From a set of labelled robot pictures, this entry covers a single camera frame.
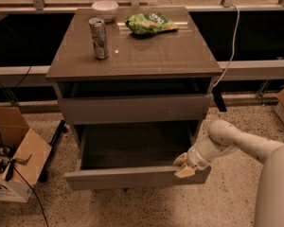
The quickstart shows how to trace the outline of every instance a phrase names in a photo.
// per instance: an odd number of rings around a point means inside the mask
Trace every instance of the speckled floor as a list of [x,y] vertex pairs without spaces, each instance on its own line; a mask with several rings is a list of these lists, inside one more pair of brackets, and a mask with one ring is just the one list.
[[[24,113],[29,126],[50,141],[62,115]],[[208,124],[225,119],[242,131],[284,142],[284,125],[274,106],[228,107],[209,110],[198,140]],[[253,226],[261,164],[241,151],[217,159],[205,184],[73,192],[63,174],[75,169],[78,147],[71,131],[62,135],[52,159],[49,179],[35,190],[49,226],[188,227]],[[35,196],[28,203],[0,202],[0,226],[45,226]]]

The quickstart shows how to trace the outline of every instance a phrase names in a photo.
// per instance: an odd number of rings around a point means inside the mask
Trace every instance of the bowl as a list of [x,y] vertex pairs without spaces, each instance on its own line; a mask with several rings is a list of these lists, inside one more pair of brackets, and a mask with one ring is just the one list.
[[98,1],[92,5],[92,9],[96,12],[96,16],[103,18],[105,22],[115,19],[119,5],[115,1]]

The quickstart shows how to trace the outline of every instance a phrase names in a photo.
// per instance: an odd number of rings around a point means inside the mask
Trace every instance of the can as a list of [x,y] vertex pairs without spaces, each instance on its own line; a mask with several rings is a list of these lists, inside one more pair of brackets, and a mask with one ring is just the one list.
[[97,59],[106,59],[109,56],[107,49],[105,22],[102,18],[92,18],[89,20],[95,57]]

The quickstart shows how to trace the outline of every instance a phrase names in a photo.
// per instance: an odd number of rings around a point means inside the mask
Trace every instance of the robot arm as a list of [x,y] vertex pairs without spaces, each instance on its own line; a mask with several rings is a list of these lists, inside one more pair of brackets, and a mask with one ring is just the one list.
[[220,156],[236,149],[263,164],[257,189],[255,226],[284,227],[284,143],[238,130],[233,125],[217,120],[208,136],[179,156],[174,164],[181,166],[175,173],[179,178],[203,170]]

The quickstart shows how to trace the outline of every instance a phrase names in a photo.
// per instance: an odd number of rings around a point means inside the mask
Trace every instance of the green chip bag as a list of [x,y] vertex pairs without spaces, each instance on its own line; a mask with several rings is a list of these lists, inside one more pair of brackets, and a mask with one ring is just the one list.
[[134,34],[155,34],[179,27],[161,13],[139,13],[127,17],[125,25]]

